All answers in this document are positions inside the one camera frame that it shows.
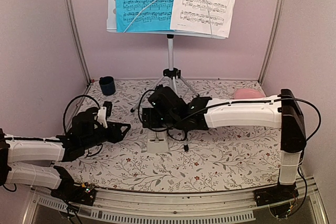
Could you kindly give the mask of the white metronome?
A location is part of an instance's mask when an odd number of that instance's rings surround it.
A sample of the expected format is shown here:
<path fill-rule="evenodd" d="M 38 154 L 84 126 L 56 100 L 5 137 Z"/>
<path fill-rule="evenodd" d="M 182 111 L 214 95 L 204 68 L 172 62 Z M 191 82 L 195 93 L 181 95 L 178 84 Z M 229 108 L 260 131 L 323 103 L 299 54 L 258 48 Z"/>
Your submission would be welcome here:
<path fill-rule="evenodd" d="M 148 130 L 147 133 L 147 152 L 151 154 L 166 153 L 169 145 L 165 132 L 154 132 Z"/>

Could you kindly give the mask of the light blue music stand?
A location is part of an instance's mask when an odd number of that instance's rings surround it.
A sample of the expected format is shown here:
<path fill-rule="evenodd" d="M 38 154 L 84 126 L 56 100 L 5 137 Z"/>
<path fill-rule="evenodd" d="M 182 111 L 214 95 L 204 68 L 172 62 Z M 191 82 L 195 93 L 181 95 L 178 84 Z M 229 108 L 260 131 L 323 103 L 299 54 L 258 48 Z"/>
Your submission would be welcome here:
<path fill-rule="evenodd" d="M 110 15 L 108 16 L 107 28 L 117 32 L 117 27 L 116 27 L 116 0 L 109 0 L 109 10 L 110 10 Z M 211 37 L 209 35 L 206 35 L 206 34 L 197 34 L 197 33 L 177 31 L 177 30 L 171 30 L 171 29 L 169 31 L 134 32 L 134 33 L 164 34 L 166 36 L 166 38 L 167 38 L 167 53 L 168 53 L 168 68 L 163 71 L 162 77 L 169 80 L 168 87 L 170 87 L 177 95 L 178 95 L 178 92 L 177 92 L 176 82 L 177 82 L 177 80 L 181 80 L 182 76 L 181 76 L 180 70 L 174 66 L 174 37 L 176 35 L 187 35 L 187 36 L 201 36 L 201 37 L 213 38 L 213 37 Z M 152 87 L 151 90 L 156 89 L 158 86 L 162 86 L 160 81 L 157 81 L 154 84 L 154 86 Z M 150 91 L 145 92 L 144 97 L 148 98 L 151 95 Z M 134 105 L 134 107 L 132 108 L 132 112 L 138 113 L 138 108 L 141 108 L 141 105 L 139 103 Z"/>

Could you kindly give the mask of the white sheet music page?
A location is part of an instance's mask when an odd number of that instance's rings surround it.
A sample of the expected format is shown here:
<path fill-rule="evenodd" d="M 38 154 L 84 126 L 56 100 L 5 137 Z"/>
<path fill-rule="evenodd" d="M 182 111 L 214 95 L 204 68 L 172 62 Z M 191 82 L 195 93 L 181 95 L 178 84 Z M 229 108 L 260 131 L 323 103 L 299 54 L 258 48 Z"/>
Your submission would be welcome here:
<path fill-rule="evenodd" d="M 174 0 L 170 29 L 229 37 L 235 0 Z"/>

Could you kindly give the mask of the blue sheet music page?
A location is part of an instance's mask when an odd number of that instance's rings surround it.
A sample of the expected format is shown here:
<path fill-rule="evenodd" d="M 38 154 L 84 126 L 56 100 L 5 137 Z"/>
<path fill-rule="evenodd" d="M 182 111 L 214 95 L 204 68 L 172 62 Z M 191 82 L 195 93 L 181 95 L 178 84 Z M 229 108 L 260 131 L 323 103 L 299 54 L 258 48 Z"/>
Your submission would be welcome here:
<path fill-rule="evenodd" d="M 119 33 L 169 31 L 174 0 L 115 0 Z"/>

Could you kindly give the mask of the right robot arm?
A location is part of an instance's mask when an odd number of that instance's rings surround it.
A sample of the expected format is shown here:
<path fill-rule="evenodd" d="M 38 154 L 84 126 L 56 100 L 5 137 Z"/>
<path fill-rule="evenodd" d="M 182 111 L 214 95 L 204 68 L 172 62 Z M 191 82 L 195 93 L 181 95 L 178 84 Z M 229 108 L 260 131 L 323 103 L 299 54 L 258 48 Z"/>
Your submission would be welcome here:
<path fill-rule="evenodd" d="M 170 87 L 158 86 L 148 97 L 150 107 L 138 108 L 144 128 L 152 131 L 177 129 L 184 134 L 226 126 L 264 126 L 281 130 L 281 164 L 278 185 L 271 190 L 276 201 L 291 194 L 301 155 L 306 147 L 303 112 L 289 89 L 259 99 L 193 98 L 189 103 Z"/>

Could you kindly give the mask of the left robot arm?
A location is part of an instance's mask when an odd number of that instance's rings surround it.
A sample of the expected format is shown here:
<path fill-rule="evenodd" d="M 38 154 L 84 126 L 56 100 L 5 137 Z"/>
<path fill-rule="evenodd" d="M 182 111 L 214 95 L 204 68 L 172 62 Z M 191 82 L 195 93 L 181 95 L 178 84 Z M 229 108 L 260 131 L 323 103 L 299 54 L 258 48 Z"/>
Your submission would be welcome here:
<path fill-rule="evenodd" d="M 1 185 L 24 184 L 57 189 L 67 200 L 75 199 L 78 188 L 65 169 L 41 167 L 32 162 L 72 162 L 95 146 L 121 142 L 131 125 L 107 121 L 106 113 L 104 106 L 80 112 L 72 118 L 69 131 L 55 137 L 18 137 L 1 133 Z"/>

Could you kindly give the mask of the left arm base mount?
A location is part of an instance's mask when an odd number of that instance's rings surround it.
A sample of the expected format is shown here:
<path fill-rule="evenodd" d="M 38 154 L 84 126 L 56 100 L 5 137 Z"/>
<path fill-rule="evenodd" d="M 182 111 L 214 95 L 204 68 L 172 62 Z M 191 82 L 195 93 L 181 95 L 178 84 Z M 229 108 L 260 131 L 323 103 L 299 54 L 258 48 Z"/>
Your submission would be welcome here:
<path fill-rule="evenodd" d="M 72 202 L 93 206 L 97 191 L 93 184 L 75 184 L 72 180 L 62 180 L 57 189 L 52 189 L 50 195 L 64 202 Z"/>

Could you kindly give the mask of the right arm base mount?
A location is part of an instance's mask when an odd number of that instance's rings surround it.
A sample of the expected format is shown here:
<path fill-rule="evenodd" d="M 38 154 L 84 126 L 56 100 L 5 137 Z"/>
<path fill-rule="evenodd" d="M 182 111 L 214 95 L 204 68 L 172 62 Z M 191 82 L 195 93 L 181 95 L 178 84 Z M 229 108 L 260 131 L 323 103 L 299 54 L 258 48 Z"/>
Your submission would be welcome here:
<path fill-rule="evenodd" d="M 280 185 L 256 189 L 253 191 L 257 206 L 265 206 L 278 202 L 295 199 L 299 196 L 296 183 L 293 185 Z"/>

